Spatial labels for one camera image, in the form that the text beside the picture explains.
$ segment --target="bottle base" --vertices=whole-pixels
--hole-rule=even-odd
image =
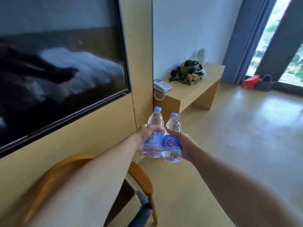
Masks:
[[[142,154],[152,158],[160,158],[162,156],[162,150],[155,147],[144,146],[142,148]]]
[[[177,163],[181,159],[181,153],[176,151],[163,151],[162,159],[167,162]]]

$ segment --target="finger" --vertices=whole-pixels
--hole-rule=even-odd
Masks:
[[[165,129],[166,129],[166,131],[167,131],[168,133],[170,133],[171,135],[173,135],[173,136],[175,136],[175,137],[177,137],[177,138],[181,137],[181,135],[182,135],[181,132],[175,131],[175,130],[170,129],[170,128],[168,128],[168,127],[165,127]]]
[[[160,125],[149,125],[148,128],[150,129],[151,132],[154,132],[154,131],[165,132],[165,128]]]

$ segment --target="chair leg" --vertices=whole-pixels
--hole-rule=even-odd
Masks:
[[[152,198],[152,194],[148,194],[147,198],[148,198],[149,203],[151,205],[152,217],[154,219],[154,226],[157,226],[159,222],[158,222],[158,217],[157,217],[157,214],[156,214],[156,207],[154,206],[154,200]]]

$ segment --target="left hand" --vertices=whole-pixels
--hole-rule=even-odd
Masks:
[[[144,142],[151,136],[152,132],[155,131],[165,132],[165,128],[160,125],[147,124],[144,124],[138,128],[138,130],[133,134],[138,150],[142,149]]]

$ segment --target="wooden wall panel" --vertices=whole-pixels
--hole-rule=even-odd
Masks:
[[[153,111],[152,0],[120,0],[137,127]]]
[[[54,164],[74,154],[102,153],[135,130],[129,94],[0,159],[0,226],[13,226],[29,189]]]

